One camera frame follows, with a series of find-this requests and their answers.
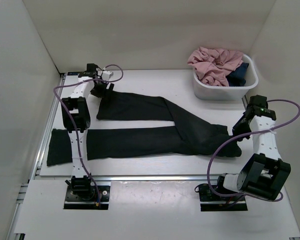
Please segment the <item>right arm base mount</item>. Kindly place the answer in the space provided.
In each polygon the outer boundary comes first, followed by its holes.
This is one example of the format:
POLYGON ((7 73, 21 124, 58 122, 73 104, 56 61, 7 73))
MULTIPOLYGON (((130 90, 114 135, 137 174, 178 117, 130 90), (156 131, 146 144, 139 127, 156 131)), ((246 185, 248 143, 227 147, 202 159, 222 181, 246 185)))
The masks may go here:
POLYGON ((207 183, 194 188, 199 195, 201 212, 244 212, 248 210, 246 199, 240 196, 223 197, 214 194, 207 183))

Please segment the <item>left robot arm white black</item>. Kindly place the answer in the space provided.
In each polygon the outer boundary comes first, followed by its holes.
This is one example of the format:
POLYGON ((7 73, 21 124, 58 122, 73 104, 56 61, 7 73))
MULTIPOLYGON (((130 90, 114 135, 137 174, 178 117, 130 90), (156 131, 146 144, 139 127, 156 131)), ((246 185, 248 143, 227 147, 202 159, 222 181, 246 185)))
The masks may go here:
POLYGON ((77 83, 67 84, 71 93, 60 101, 63 126, 68 132, 71 146, 72 178, 88 179, 91 171, 88 166, 87 134, 91 126, 87 98, 89 95, 103 98, 113 89, 112 71, 88 63, 86 70, 77 77, 77 83))

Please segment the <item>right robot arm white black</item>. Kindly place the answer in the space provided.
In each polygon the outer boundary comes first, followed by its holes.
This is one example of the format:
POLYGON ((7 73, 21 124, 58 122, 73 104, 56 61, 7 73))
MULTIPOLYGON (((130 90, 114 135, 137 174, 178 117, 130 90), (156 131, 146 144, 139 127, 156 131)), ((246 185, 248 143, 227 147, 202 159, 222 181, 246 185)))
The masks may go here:
POLYGON ((252 96, 243 116, 232 128, 234 136, 266 130, 252 136, 253 155, 239 174, 224 173, 218 177, 214 193, 220 200, 232 193, 253 195, 274 201, 290 172, 291 165, 283 162, 278 152, 275 133, 270 131, 276 124, 276 113, 268 109, 267 98, 252 96))

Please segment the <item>black trousers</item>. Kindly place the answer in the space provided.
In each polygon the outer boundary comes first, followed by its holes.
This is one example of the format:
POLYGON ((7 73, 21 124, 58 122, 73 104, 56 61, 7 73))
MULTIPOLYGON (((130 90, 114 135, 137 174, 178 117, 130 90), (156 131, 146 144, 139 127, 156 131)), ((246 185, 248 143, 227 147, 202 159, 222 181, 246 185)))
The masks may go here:
POLYGON ((112 91, 100 101, 96 118, 111 121, 172 121, 174 125, 89 129, 89 161, 161 154, 209 156, 231 138, 227 126, 209 123, 160 96, 112 91))

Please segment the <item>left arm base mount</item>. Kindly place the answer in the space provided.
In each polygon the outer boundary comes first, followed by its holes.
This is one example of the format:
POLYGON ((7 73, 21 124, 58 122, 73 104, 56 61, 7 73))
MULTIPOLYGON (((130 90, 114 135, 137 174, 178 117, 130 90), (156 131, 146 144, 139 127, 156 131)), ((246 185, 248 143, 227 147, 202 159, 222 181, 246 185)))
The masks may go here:
POLYGON ((64 197, 64 210, 108 210, 111 185, 96 186, 87 176, 83 178, 72 177, 65 180, 67 189, 64 197))

